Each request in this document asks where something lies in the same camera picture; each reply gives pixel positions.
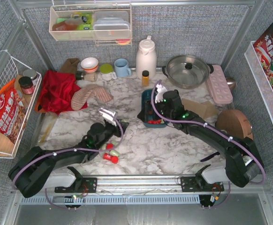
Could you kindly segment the teal plastic storage basket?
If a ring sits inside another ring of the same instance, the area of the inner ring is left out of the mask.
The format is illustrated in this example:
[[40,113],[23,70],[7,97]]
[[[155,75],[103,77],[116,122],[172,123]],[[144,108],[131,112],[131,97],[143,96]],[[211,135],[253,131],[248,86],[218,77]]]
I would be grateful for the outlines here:
[[141,112],[138,118],[143,122],[147,128],[164,128],[168,122],[164,122],[153,110],[151,105],[152,89],[147,89],[141,96]]

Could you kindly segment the striped pink brown towel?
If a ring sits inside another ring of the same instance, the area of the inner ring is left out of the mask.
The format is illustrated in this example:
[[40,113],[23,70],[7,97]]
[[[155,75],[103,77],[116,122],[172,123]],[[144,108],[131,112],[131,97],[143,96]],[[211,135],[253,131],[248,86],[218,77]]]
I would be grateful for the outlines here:
[[71,99],[71,108],[74,111],[78,111],[84,108],[88,99],[96,98],[103,103],[107,103],[113,100],[113,96],[103,86],[96,84],[87,85],[73,94]]

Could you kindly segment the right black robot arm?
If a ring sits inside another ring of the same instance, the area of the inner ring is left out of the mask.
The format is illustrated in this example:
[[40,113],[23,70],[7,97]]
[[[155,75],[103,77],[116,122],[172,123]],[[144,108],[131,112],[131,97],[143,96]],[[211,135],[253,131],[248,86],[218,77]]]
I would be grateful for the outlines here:
[[185,110],[177,90],[164,92],[160,102],[155,99],[158,96],[152,89],[141,95],[141,111],[137,117],[147,127],[162,128],[171,122],[175,129],[200,139],[225,158],[224,163],[202,168],[201,179],[209,184],[230,181],[242,188],[261,174],[261,183],[265,182],[264,164],[252,139],[225,134],[196,113]]

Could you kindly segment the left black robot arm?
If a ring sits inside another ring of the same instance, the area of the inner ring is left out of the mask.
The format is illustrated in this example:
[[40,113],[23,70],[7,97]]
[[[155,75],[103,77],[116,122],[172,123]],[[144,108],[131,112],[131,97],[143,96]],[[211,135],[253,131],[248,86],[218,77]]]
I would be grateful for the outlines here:
[[112,136],[122,137],[129,126],[125,120],[120,120],[120,124],[116,126],[107,120],[104,122],[92,124],[87,134],[74,147],[56,151],[43,150],[39,146],[30,149],[8,173],[13,187],[26,198],[36,195],[45,187],[54,170],[93,160]]

